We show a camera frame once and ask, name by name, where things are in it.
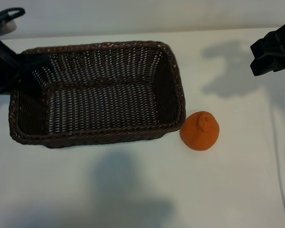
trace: basket rim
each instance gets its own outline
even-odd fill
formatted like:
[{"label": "basket rim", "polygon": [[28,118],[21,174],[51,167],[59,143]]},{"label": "basket rim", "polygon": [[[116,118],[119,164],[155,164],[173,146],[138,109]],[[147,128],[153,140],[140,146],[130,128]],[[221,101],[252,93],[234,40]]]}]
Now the basket rim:
[{"label": "basket rim", "polygon": [[38,47],[24,51],[25,54],[36,53],[61,53],[61,52],[74,52],[74,51],[87,51],[95,49],[112,49],[112,48],[124,48],[124,47],[156,47],[164,52],[168,56],[169,67],[173,74],[173,81],[175,85],[175,93],[177,100],[177,113],[176,118],[171,123],[161,123],[152,125],[136,125],[128,127],[117,127],[108,129],[93,129],[93,130],[78,130],[73,132],[60,132],[51,133],[45,135],[32,135],[25,134],[21,131],[19,122],[19,93],[20,91],[12,91],[10,96],[9,106],[9,126],[11,137],[20,143],[29,144],[41,144],[52,141],[65,141],[74,139],[84,139],[91,137],[106,137],[106,136],[118,136],[127,134],[146,134],[146,133],[168,133],[179,130],[186,118],[185,112],[185,98],[181,84],[181,77],[179,67],[177,65],[175,56],[170,47],[159,41],[128,41],[128,42],[105,42],[89,45],[71,45],[71,46],[58,46],[58,47]]}]

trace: orange fruit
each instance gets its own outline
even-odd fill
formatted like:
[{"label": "orange fruit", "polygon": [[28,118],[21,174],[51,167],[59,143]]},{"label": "orange fruit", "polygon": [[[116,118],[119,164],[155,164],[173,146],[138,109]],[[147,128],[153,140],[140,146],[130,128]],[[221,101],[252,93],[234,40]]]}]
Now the orange fruit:
[{"label": "orange fruit", "polygon": [[205,151],[217,141],[219,125],[211,113],[197,112],[186,119],[180,136],[191,149]]}]

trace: brown wicker basket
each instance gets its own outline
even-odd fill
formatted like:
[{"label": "brown wicker basket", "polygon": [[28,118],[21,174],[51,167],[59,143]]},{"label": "brown wicker basket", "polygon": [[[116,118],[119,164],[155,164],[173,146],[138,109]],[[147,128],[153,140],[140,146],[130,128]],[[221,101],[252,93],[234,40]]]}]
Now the brown wicker basket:
[{"label": "brown wicker basket", "polygon": [[180,129],[185,99],[175,57],[161,42],[39,47],[53,68],[32,72],[42,98],[15,90],[10,135],[49,148],[150,140]]}]

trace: woven pattern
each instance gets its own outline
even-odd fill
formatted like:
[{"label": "woven pattern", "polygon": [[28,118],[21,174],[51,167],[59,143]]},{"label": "woven pattern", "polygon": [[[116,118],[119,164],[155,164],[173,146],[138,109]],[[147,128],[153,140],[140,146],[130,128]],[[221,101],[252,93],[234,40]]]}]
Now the woven pattern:
[{"label": "woven pattern", "polygon": [[32,75],[40,100],[14,91],[11,136],[23,144],[64,147],[153,139],[185,119],[179,70],[160,42],[42,47],[53,68]]}]

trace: white table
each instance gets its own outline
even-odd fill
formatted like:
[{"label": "white table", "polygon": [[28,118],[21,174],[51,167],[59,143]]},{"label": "white table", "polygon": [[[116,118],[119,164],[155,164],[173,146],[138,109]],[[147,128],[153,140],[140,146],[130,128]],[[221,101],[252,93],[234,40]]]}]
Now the white table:
[{"label": "white table", "polygon": [[0,228],[285,228],[285,70],[254,77],[250,45],[269,29],[5,40],[38,46],[159,40],[180,67],[187,116],[209,111],[217,143],[154,141],[47,149],[10,137],[0,96]]}]

